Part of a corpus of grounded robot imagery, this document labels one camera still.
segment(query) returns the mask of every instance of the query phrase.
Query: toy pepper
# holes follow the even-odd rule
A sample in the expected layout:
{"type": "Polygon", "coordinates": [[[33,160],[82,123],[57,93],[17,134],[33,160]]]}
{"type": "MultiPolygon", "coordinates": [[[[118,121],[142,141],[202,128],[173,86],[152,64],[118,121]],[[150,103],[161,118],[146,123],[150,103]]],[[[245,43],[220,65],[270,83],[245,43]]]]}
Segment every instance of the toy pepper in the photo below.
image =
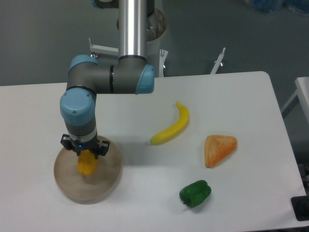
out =
{"type": "Polygon", "coordinates": [[[187,206],[194,208],[201,204],[211,193],[211,188],[205,180],[198,180],[186,187],[180,192],[180,199],[187,206]]]}

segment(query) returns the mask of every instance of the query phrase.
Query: banana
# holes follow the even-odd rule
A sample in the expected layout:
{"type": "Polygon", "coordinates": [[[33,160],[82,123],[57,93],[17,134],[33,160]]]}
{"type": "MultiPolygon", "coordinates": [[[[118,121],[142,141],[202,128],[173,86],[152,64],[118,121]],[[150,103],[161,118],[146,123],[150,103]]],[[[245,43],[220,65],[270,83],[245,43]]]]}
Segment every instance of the banana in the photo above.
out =
{"type": "Polygon", "coordinates": [[[77,170],[80,175],[91,176],[97,167],[98,159],[89,150],[83,150],[78,156],[77,170]]]}
{"type": "Polygon", "coordinates": [[[189,111],[187,107],[183,106],[179,101],[176,102],[176,106],[179,109],[179,119],[172,126],[154,135],[150,142],[154,145],[162,144],[183,131],[189,122],[189,111]]]}

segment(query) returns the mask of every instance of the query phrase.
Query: metal tube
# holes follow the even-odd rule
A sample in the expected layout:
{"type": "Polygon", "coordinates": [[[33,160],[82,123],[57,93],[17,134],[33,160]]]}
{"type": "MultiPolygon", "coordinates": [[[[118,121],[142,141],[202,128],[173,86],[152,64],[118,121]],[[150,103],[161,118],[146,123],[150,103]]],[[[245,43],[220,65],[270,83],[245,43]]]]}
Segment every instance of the metal tube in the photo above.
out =
{"type": "Polygon", "coordinates": [[[147,57],[146,12],[146,0],[119,0],[119,58],[147,57]]]}

